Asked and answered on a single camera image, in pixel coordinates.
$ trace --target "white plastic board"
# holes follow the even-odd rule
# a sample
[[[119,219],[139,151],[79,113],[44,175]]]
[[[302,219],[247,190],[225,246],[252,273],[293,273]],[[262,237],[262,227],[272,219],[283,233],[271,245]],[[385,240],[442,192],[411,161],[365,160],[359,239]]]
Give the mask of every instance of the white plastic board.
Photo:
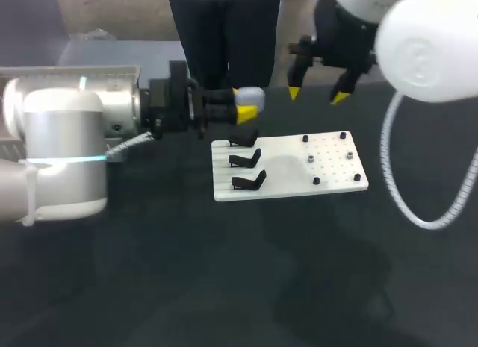
[[[254,147],[230,146],[228,140],[211,144],[216,201],[238,201],[319,194],[346,193],[367,190],[368,179],[350,132],[345,139],[341,132],[308,134],[308,142],[297,136],[258,138]],[[232,167],[229,155],[251,158],[257,148],[262,156],[253,169]],[[347,153],[353,158],[348,160]],[[308,156],[314,162],[308,162]],[[232,177],[255,180],[265,169],[267,178],[258,191],[234,189]],[[360,181],[354,181],[360,174]],[[320,184],[314,185],[314,177]]]

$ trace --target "white robotic arm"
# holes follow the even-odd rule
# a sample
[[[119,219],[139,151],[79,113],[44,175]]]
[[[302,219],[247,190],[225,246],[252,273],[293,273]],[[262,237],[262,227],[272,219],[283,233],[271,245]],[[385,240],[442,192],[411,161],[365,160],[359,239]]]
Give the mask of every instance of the white robotic arm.
[[[188,128],[201,138],[208,124],[239,125],[264,108],[260,88],[204,90],[187,77],[185,62],[172,62],[170,71],[141,90],[127,79],[13,79],[3,111],[10,134],[25,142],[26,159],[0,159],[0,222],[98,213],[107,202],[109,154]],[[106,151],[106,137],[134,138]]]
[[[478,0],[319,0],[317,36],[291,46],[296,60],[288,73],[295,99],[307,69],[319,57],[324,66],[346,69],[332,90],[337,104],[378,63],[397,89],[385,116],[380,152],[388,190],[402,213],[421,228],[445,228],[461,213],[478,175],[478,149],[450,209],[425,222],[406,206],[391,170],[390,135],[403,96],[446,102],[478,96]]]

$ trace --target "black pants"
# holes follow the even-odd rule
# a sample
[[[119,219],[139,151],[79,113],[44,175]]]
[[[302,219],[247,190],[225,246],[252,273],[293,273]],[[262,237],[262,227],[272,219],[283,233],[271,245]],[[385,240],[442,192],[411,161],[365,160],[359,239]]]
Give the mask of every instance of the black pants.
[[[267,87],[280,0],[170,0],[191,76],[204,88]]]

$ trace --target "table surface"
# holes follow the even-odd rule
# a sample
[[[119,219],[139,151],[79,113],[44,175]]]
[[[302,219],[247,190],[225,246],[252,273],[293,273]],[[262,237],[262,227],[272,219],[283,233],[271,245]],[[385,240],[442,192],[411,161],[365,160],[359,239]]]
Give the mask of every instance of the table surface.
[[[261,135],[351,131],[367,192],[216,203],[210,141],[177,134],[109,171],[109,205],[0,229],[0,346],[476,346],[478,201],[443,231],[408,223],[379,165],[392,96],[368,84],[267,93]],[[397,184],[424,219],[450,205],[478,144],[477,100],[405,101]]]

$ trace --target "white cable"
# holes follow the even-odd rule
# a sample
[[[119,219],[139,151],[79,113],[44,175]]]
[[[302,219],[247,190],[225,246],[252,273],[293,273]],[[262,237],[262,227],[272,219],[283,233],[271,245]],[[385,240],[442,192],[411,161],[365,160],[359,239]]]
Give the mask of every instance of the white cable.
[[[140,134],[139,136],[135,138],[131,138],[130,140],[120,143],[118,146],[115,146],[112,149],[108,149],[106,152],[106,157],[111,157],[117,153],[120,153],[121,151],[125,149],[128,149],[129,147],[132,147],[144,142],[149,142],[150,140],[153,140],[151,133],[146,132],[146,133]]]
[[[391,197],[397,204],[398,208],[401,210],[403,215],[413,222],[415,225],[420,228],[427,230],[438,230],[446,228],[451,224],[458,215],[462,212],[463,207],[466,205],[468,198],[470,196],[473,185],[477,179],[478,175],[478,148],[475,151],[473,160],[471,161],[470,167],[466,173],[465,179],[463,180],[462,185],[458,195],[455,198],[455,201],[452,203],[450,209],[439,219],[433,222],[425,222],[418,218],[409,207],[405,204],[402,199],[402,196],[398,192],[397,185],[395,184],[394,176],[391,171],[390,164],[390,136],[391,128],[394,123],[395,115],[397,114],[398,107],[402,101],[403,95],[399,92],[394,94],[390,105],[388,106],[387,113],[385,114],[385,121],[382,126],[382,137],[380,140],[380,158],[382,161],[382,171],[387,185],[388,191],[391,194]]]

